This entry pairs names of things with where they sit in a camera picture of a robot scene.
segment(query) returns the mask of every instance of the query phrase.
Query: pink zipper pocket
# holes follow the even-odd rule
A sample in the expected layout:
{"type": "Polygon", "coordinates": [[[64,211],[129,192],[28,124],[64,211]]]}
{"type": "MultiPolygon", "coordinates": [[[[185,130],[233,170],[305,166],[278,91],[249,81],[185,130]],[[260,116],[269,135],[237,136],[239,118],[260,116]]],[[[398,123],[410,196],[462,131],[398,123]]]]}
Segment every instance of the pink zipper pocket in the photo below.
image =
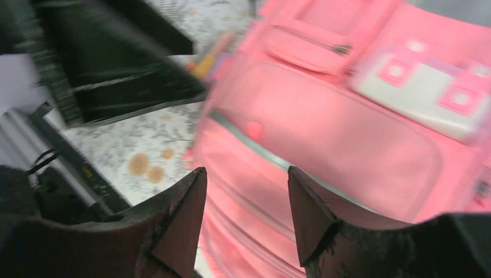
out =
{"type": "Polygon", "coordinates": [[[399,3],[291,1],[265,36],[266,51],[307,70],[340,76],[363,54],[399,3]]]}

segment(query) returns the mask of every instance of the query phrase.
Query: gray surface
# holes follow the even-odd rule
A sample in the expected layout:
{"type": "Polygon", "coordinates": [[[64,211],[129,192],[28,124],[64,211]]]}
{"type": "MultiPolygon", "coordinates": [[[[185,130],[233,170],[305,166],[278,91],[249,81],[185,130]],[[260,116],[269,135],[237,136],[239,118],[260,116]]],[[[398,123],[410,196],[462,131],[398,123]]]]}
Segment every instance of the gray surface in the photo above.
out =
{"type": "Polygon", "coordinates": [[[431,13],[491,27],[491,0],[409,0],[408,2],[431,13]]]}
{"type": "Polygon", "coordinates": [[[12,107],[32,113],[49,98],[26,54],[0,56],[0,115],[12,107]]]}

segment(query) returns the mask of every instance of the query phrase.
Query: black object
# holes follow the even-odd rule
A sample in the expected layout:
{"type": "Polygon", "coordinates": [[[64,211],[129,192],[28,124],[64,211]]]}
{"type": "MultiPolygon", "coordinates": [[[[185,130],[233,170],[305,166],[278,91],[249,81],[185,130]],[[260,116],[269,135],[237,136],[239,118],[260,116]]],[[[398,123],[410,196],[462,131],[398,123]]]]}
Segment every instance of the black object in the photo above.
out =
{"type": "Polygon", "coordinates": [[[198,168],[143,203],[75,226],[0,212],[2,277],[199,277],[193,268],[206,187],[198,168]]]}
{"type": "Polygon", "coordinates": [[[52,107],[47,104],[41,105],[29,116],[36,133],[40,135],[45,143],[56,149],[58,155],[66,158],[77,174],[82,177],[90,189],[113,211],[118,213],[129,209],[130,205],[117,191],[101,176],[101,174],[88,162],[72,145],[58,133],[47,121],[44,120],[46,113],[52,107]]]}
{"type": "Polygon", "coordinates": [[[24,171],[0,165],[0,212],[39,215],[34,190],[24,171]]]}
{"type": "Polygon", "coordinates": [[[308,278],[491,277],[491,214],[444,214],[413,225],[359,207],[296,167],[288,174],[308,278]]]}
{"type": "Polygon", "coordinates": [[[0,0],[0,10],[68,126],[205,98],[167,57],[192,54],[192,42],[142,0],[0,0]]]}

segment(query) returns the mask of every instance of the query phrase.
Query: pink square decoration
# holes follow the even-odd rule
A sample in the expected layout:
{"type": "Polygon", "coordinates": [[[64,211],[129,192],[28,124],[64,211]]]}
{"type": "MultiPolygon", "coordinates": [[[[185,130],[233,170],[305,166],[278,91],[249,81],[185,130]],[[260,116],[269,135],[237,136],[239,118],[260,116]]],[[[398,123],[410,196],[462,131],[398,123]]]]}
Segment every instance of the pink square decoration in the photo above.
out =
{"type": "Polygon", "coordinates": [[[440,99],[439,105],[455,113],[468,116],[479,105],[482,97],[481,94],[472,90],[452,86],[440,99]]]}

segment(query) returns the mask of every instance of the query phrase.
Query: pink button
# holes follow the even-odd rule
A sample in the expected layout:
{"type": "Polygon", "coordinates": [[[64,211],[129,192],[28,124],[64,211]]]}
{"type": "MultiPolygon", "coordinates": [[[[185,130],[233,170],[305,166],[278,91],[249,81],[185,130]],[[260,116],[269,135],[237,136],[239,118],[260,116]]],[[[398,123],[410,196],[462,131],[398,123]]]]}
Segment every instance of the pink button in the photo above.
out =
{"type": "Polygon", "coordinates": [[[262,125],[258,122],[247,123],[247,136],[254,141],[259,141],[262,135],[262,125]]]}

